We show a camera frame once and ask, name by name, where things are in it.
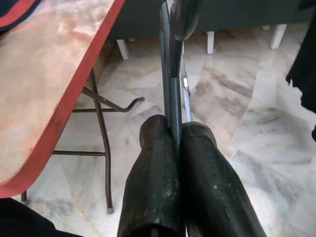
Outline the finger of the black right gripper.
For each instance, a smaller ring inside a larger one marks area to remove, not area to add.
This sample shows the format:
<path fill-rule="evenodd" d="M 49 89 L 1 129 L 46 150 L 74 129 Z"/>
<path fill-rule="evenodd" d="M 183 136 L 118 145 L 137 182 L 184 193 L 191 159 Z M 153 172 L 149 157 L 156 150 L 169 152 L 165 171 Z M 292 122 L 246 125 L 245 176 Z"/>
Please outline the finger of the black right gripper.
<path fill-rule="evenodd" d="M 171 37 L 185 41 L 194 32 L 199 18 L 199 0 L 175 0 L 171 5 Z"/>

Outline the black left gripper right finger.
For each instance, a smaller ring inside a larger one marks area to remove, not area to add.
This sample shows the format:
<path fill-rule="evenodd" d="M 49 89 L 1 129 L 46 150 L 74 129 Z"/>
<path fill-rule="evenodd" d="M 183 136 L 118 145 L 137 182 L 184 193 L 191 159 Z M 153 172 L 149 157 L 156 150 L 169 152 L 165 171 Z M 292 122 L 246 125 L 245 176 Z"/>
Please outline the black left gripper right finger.
<path fill-rule="evenodd" d="M 204 124 L 183 124 L 182 174 L 190 237 L 266 236 L 239 176 Z"/>

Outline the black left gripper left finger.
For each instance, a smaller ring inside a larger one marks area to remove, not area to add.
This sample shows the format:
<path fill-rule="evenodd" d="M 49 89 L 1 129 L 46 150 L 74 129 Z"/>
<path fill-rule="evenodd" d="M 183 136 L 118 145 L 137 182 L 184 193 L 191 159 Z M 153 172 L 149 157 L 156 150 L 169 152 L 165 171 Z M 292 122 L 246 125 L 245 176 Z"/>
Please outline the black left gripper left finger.
<path fill-rule="evenodd" d="M 166 117 L 149 117 L 139 141 L 141 152 L 126 180 L 117 235 L 182 237 L 180 174 Z"/>

